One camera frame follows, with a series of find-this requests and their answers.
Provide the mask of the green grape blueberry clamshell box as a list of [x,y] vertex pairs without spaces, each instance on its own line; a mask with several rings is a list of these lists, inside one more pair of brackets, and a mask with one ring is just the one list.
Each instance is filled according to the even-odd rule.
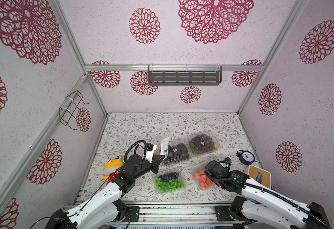
[[163,170],[153,176],[156,193],[167,194],[186,187],[183,174],[176,169]]

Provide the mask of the yellow red plush toy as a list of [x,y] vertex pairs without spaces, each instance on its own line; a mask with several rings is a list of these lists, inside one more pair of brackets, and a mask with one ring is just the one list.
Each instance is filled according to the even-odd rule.
[[117,156],[114,159],[110,159],[105,165],[105,168],[104,168],[105,175],[103,179],[107,181],[109,177],[113,177],[113,174],[115,172],[117,173],[116,170],[121,168],[122,165],[123,165],[123,160],[120,156]]

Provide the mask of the floral table mat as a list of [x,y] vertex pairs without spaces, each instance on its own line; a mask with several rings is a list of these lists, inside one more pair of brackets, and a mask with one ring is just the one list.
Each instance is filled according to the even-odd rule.
[[232,169],[244,171],[236,157],[238,150],[251,151],[252,147],[238,115],[234,113],[114,113],[111,114],[95,154],[89,175],[77,198],[83,202],[90,198],[103,184],[105,165],[108,160],[124,156],[126,150],[137,140],[159,144],[164,138],[187,140],[194,134],[207,134],[218,143],[215,151],[191,156],[172,167],[181,174],[184,188],[170,193],[160,193],[156,187],[156,176],[149,172],[138,178],[134,188],[123,197],[125,202],[147,203],[197,203],[231,202],[235,193],[217,186],[202,189],[193,174],[208,162],[232,159]]

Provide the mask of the purple grape clamshell box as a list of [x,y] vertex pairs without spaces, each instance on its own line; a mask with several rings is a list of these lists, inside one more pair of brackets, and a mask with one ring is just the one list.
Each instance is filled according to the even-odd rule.
[[188,139],[188,144],[194,155],[211,153],[220,146],[214,135],[206,133],[192,135]]

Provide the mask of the grey wall shelf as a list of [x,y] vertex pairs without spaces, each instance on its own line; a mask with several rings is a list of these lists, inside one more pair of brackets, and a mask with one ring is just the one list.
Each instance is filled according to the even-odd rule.
[[148,84],[151,86],[217,86],[222,82],[221,66],[201,70],[154,70],[148,66]]

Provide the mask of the black alarm clock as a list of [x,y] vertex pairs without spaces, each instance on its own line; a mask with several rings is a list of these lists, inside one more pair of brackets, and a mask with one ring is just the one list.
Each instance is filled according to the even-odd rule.
[[238,150],[236,156],[238,157],[239,161],[246,166],[252,165],[254,162],[256,162],[254,154],[250,151]]

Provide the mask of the white sticker label sheet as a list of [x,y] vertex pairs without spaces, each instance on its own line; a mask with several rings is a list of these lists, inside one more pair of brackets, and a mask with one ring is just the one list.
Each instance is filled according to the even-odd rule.
[[161,146],[160,146],[160,154],[162,156],[167,157],[168,156],[168,152],[169,152],[169,138],[164,138],[161,140]]

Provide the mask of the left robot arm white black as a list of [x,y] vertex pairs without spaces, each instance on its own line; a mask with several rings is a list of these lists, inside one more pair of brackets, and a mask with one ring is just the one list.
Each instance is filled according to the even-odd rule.
[[144,160],[140,155],[132,155],[124,163],[124,168],[102,190],[93,197],[67,212],[59,209],[50,217],[47,229],[98,229],[113,221],[122,220],[127,205],[121,200],[134,186],[135,180],[158,168],[164,155],[153,155],[152,160]]

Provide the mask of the blackberry clamshell box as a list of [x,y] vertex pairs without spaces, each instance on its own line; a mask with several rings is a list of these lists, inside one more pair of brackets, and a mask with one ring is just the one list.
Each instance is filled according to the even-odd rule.
[[190,159],[190,153],[187,145],[182,142],[177,142],[177,144],[169,143],[168,156],[163,160],[165,166],[171,166],[176,163]]

